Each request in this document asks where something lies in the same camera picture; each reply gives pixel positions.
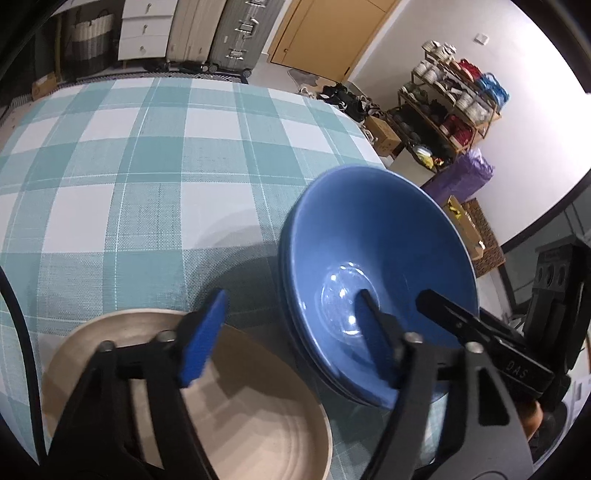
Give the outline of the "person's right hand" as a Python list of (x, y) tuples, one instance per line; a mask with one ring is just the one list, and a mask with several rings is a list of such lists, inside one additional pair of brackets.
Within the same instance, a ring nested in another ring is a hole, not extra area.
[(530, 440), (542, 424), (544, 412), (538, 401), (524, 403), (518, 414), (527, 440)]

